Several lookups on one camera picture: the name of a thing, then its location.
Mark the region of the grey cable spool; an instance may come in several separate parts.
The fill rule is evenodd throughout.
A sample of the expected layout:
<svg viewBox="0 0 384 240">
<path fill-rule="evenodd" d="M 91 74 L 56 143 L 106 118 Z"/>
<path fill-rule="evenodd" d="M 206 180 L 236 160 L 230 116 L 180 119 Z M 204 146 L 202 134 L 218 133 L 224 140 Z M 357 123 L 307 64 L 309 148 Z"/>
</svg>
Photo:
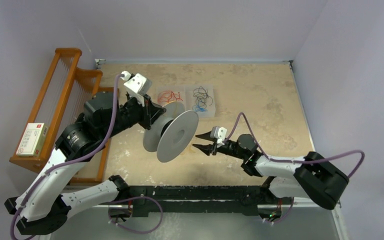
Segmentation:
<svg viewBox="0 0 384 240">
<path fill-rule="evenodd" d="M 193 110 L 186 110 L 184 104 L 173 101 L 163 106 L 166 110 L 146 130 L 143 147 L 156 153 L 161 163 L 168 163 L 180 155 L 191 142 L 199 124 L 199 116 Z"/>
</svg>

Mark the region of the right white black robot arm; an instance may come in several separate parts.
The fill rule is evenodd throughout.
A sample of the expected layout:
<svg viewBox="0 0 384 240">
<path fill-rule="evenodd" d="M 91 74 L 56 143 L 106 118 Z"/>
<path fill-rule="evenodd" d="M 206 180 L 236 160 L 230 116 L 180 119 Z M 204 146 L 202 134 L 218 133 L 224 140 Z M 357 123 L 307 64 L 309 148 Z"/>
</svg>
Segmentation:
<svg viewBox="0 0 384 240">
<path fill-rule="evenodd" d="M 265 177 L 260 196 L 268 204 L 279 198 L 307 198 L 326 210 L 333 210 L 350 182 L 332 163 L 322 162 L 323 157 L 315 151 L 280 162 L 275 157 L 264 156 L 251 134 L 241 134 L 236 141 L 224 143 L 211 132 L 197 137 L 211 141 L 207 145 L 193 144 L 207 156 L 224 154 L 241 159 L 240 166 L 246 174 Z"/>
</svg>

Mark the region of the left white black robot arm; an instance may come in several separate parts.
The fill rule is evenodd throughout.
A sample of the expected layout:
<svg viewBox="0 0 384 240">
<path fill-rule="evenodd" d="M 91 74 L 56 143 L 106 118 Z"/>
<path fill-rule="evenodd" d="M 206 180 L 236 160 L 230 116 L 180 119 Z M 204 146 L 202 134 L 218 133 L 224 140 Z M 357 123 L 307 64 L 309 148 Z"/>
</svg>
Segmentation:
<svg viewBox="0 0 384 240">
<path fill-rule="evenodd" d="M 76 192 L 63 193 L 63 189 L 111 137 L 137 124 L 149 130 L 165 112 L 148 95 L 144 96 L 144 103 L 129 97 L 119 105 L 116 92 L 98 92 L 86 101 L 75 123 L 68 125 L 56 140 L 48 162 L 30 187 L 22 195 L 5 201 L 13 216 L 10 237 L 15 239 L 16 231 L 29 240 L 48 235 L 86 209 L 137 201 L 119 175 Z"/>
</svg>

